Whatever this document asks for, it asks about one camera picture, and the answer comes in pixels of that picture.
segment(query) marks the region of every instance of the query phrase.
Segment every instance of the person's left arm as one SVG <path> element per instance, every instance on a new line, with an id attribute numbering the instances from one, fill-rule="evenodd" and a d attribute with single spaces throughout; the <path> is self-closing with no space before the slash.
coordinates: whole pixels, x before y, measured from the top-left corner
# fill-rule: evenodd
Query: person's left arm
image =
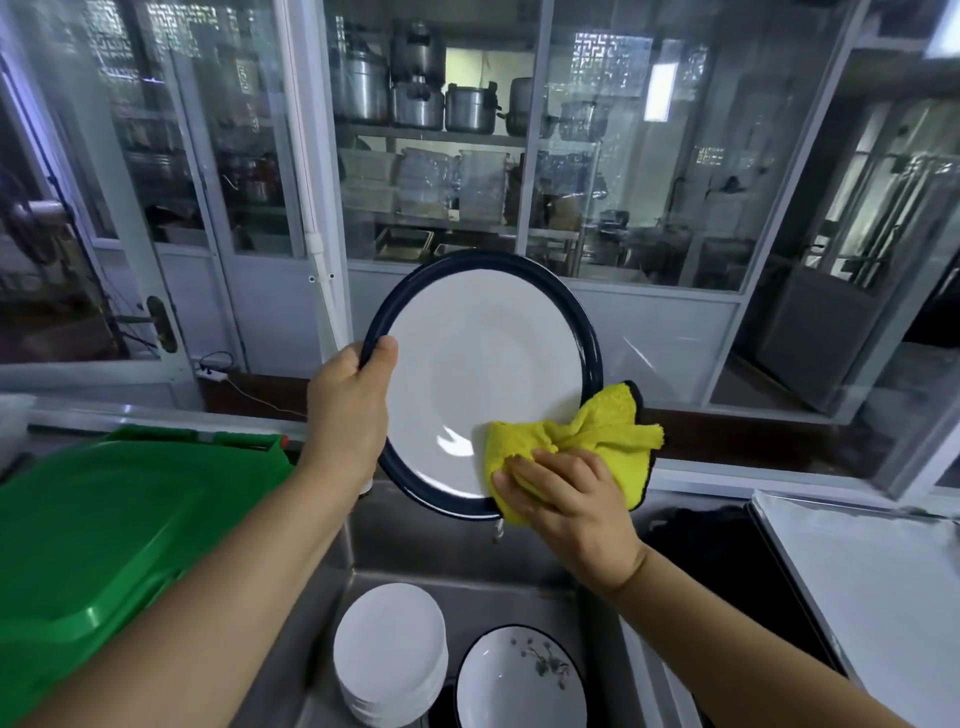
<path id="1" fill-rule="evenodd" d="M 23 728 L 228 725 L 373 475 L 396 356 L 384 337 L 362 371 L 355 346 L 329 361 L 310 382 L 307 442 L 291 476 Z"/>

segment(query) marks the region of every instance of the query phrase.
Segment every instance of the sink basin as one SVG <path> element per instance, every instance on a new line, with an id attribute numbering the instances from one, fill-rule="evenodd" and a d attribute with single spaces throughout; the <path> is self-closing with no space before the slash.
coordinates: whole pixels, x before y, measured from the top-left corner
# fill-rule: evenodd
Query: sink basin
<path id="1" fill-rule="evenodd" d="M 572 658 L 592 725 L 643 725 L 616 612 L 579 587 L 530 529 L 507 526 L 498 543 L 495 534 L 492 522 L 441 516 L 377 481 L 304 590 L 233 725 L 360 725 L 337 686 L 333 637 L 353 601 L 395 581 L 424 588 L 443 610 L 449 681 L 481 635 L 528 625 Z"/>

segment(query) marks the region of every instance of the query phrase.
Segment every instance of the yellow microfiber towel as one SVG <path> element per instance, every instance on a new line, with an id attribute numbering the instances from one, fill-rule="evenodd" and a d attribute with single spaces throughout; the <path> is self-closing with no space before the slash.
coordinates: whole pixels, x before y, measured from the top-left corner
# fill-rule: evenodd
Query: yellow microfiber towel
<path id="1" fill-rule="evenodd" d="M 638 425 L 637 410 L 642 407 L 639 392 L 632 382 L 604 388 L 584 404 L 573 422 L 510 424 L 491 423 L 487 435 L 484 473 L 491 492 L 507 523 L 527 522 L 503 502 L 492 486 L 492 476 L 512 455 L 533 459 L 535 449 L 559 452 L 583 448 L 596 452 L 607 463 L 617 486 L 623 491 L 627 508 L 634 510 L 643 501 L 653 466 L 652 450 L 663 447 L 660 425 Z M 520 483 L 536 494 L 529 483 Z"/>

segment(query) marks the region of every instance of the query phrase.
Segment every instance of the person's right arm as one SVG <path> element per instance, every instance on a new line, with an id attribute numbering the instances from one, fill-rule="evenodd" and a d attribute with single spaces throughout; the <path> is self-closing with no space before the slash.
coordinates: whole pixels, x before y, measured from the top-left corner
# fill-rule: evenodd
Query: person's right arm
<path id="1" fill-rule="evenodd" d="M 607 599 L 720 728 L 909 728 L 842 675 L 734 609 L 636 535 L 603 460 L 511 458 L 493 483 L 564 565 Z M 543 500 L 516 484 L 519 476 Z"/>

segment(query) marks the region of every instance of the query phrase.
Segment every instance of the plate with black rim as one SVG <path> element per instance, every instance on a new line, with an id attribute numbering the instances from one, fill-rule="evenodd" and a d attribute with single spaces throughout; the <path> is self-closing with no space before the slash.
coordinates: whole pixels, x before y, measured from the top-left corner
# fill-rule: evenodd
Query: plate with black rim
<path id="1" fill-rule="evenodd" d="M 490 422 L 569 422 L 603 388 L 584 309 L 519 255 L 465 251 L 420 266 L 373 317 L 361 364 L 385 334 L 399 360 L 380 465 L 408 496 L 456 518 L 500 517 L 483 474 Z"/>

